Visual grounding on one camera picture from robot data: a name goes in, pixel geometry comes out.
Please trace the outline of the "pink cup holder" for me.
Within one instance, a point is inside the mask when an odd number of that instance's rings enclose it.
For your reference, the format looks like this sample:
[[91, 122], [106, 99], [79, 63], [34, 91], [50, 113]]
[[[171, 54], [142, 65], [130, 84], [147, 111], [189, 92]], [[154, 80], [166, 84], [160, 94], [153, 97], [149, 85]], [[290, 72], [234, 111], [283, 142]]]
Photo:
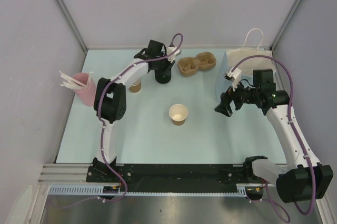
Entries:
[[96, 84], [92, 80], [92, 76], [88, 73], [77, 73], [73, 76], [73, 78], [85, 85], [85, 87], [75, 89], [74, 93], [85, 106], [92, 107], [94, 105], [96, 94]]

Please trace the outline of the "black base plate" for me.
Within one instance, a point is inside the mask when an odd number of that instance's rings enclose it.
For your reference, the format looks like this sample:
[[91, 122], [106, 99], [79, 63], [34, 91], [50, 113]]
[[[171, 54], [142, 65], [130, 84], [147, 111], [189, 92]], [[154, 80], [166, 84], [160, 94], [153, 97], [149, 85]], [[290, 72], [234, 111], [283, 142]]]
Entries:
[[262, 184], [246, 165], [119, 164], [112, 168], [125, 180], [129, 192], [226, 193], [237, 192], [237, 185]]

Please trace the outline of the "brown cup carrier stack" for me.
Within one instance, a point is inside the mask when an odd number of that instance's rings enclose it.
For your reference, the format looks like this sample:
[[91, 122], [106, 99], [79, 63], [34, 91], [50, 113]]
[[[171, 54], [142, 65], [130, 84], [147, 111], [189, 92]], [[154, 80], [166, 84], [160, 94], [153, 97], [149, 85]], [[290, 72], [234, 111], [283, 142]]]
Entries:
[[216, 58], [211, 52], [202, 52], [195, 57], [184, 57], [177, 63], [180, 73], [185, 77], [194, 75], [198, 71], [212, 69], [215, 65]]

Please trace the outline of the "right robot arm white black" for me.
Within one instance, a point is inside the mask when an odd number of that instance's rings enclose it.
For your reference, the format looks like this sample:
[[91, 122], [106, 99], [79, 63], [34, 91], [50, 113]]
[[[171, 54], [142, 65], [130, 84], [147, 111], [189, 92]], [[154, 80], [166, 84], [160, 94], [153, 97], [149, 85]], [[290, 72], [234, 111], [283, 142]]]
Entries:
[[310, 150], [298, 129], [293, 108], [289, 106], [288, 93], [276, 88], [273, 70], [254, 70], [251, 87], [242, 84], [241, 76], [238, 68], [224, 74], [231, 85], [221, 93], [220, 104], [215, 111], [231, 117], [231, 104], [235, 105], [235, 110], [241, 109], [244, 104], [256, 105], [276, 132], [287, 165], [287, 170], [282, 170], [267, 157], [248, 157], [244, 162], [244, 179], [256, 182], [261, 178], [270, 182], [276, 186], [284, 203], [323, 198], [333, 178], [332, 168], [322, 165]]

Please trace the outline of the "aluminium frame rail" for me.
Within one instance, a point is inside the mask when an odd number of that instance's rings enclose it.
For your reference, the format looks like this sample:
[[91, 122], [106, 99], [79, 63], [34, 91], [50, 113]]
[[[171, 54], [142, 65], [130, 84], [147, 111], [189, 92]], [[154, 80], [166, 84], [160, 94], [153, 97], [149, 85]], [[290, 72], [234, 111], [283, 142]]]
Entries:
[[38, 183], [48, 185], [85, 184], [89, 166], [90, 164], [45, 164]]

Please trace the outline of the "stack of brown paper cups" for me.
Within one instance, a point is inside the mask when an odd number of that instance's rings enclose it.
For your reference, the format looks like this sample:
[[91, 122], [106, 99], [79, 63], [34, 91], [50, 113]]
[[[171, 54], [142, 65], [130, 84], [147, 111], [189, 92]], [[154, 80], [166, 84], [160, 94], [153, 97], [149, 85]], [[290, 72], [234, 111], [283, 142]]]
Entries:
[[129, 91], [132, 93], [138, 93], [141, 90], [141, 79], [137, 79], [130, 87]]

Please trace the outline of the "stack of black lids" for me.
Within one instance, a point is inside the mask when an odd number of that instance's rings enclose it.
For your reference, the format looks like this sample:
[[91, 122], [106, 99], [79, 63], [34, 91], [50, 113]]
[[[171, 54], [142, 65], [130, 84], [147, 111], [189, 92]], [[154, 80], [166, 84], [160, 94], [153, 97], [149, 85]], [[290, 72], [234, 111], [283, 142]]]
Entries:
[[171, 70], [164, 72], [164, 71], [155, 71], [155, 80], [160, 84], [167, 84], [171, 81], [172, 72]]

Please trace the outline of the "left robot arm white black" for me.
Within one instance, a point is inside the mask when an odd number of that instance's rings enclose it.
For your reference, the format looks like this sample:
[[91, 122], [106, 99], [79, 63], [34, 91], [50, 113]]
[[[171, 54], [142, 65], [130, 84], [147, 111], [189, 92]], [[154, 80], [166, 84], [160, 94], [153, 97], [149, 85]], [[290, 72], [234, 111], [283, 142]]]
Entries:
[[116, 168], [112, 166], [116, 151], [111, 134], [115, 122], [122, 119], [126, 112], [126, 90], [152, 70], [158, 83], [167, 84], [171, 80], [175, 56], [180, 52], [173, 44], [166, 47], [161, 42], [151, 40], [119, 74], [99, 79], [93, 107], [102, 123], [102, 132], [100, 149], [92, 164], [104, 181], [109, 182], [116, 177]]

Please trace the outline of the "light blue paper bag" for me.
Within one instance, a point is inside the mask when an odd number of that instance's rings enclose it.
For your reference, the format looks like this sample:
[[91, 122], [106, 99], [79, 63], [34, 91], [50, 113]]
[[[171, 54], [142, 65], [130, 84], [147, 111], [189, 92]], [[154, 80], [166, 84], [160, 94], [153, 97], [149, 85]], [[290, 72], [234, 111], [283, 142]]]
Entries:
[[[248, 36], [253, 31], [259, 31], [261, 33], [261, 41], [257, 47], [246, 47]], [[264, 50], [261, 48], [261, 44], [264, 39], [264, 34], [259, 28], [251, 29], [245, 38], [243, 45], [237, 49], [228, 49], [224, 53], [222, 62], [220, 64], [219, 73], [215, 82], [215, 100], [220, 101], [221, 93], [225, 92], [229, 87], [232, 86], [232, 82], [225, 78], [225, 74], [231, 70], [239, 61], [255, 55], [263, 55], [267, 57], [272, 57], [272, 52], [270, 50]], [[276, 66], [271, 59], [267, 58], [252, 58], [248, 59], [239, 65], [238, 69], [241, 71], [241, 79], [247, 79], [252, 81], [253, 70], [261, 69], [272, 69], [273, 75], [276, 73]]]

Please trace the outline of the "single brown paper cup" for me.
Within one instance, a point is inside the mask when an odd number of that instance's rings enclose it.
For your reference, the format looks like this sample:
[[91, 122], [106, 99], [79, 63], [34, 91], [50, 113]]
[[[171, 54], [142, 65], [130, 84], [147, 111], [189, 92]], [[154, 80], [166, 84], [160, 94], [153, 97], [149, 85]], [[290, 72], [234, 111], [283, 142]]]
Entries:
[[187, 107], [182, 104], [174, 104], [168, 113], [172, 123], [176, 126], [183, 125], [189, 114]]

